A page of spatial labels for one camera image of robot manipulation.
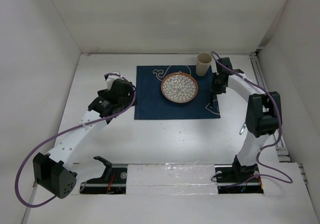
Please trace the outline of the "beige ceramic cup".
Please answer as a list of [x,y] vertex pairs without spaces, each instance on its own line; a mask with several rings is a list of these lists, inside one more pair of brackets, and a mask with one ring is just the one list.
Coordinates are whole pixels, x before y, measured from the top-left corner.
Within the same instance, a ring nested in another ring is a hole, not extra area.
[[209,53],[199,53],[196,57],[196,74],[205,76],[212,63],[212,56]]

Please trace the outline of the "blue whale cloth napkin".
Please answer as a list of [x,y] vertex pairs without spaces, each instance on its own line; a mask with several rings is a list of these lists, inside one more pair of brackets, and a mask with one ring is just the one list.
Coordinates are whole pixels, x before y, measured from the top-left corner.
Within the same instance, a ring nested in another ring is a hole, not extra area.
[[[175,120],[175,119],[218,119],[220,118],[217,97],[210,108],[212,69],[206,75],[196,75],[194,65],[138,66],[136,68],[136,120]],[[183,72],[192,76],[198,84],[196,97],[187,103],[173,103],[161,92],[162,80],[174,72]]]

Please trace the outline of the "floral orange-rimmed plate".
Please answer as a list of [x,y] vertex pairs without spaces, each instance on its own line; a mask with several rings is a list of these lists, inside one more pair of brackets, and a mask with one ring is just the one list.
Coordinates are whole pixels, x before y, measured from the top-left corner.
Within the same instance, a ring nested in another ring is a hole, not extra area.
[[192,101],[198,93],[198,84],[189,74],[175,72],[167,75],[161,82],[163,96],[173,103]]

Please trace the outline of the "green-handled metal fork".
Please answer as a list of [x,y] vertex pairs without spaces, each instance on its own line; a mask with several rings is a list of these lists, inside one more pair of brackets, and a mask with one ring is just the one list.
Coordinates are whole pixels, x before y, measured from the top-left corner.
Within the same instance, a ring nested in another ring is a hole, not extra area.
[[240,130],[240,132],[239,132],[240,135],[242,135],[244,133],[246,127],[247,127],[247,125],[246,125],[246,123],[244,123],[242,128],[241,128],[241,130]]

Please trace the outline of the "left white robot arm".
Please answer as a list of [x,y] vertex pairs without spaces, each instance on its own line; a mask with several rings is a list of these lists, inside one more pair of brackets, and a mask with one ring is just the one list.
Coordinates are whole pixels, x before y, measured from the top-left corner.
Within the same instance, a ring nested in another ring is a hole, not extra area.
[[80,127],[68,132],[62,142],[46,154],[35,155],[32,163],[36,183],[57,198],[67,197],[77,182],[77,173],[72,171],[76,157],[93,135],[133,106],[134,94],[134,85],[120,78],[112,82],[110,89],[100,90],[82,117]]

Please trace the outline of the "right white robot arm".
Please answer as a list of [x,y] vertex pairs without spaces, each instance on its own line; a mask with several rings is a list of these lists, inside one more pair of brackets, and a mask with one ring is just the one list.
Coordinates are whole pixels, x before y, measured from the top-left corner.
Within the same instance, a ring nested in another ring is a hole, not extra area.
[[247,102],[247,135],[229,172],[235,180],[243,181],[257,170],[258,153],[282,124],[281,98],[279,93],[268,92],[252,83],[242,70],[233,69],[228,57],[217,58],[215,63],[217,71],[212,74],[211,98],[230,88]]

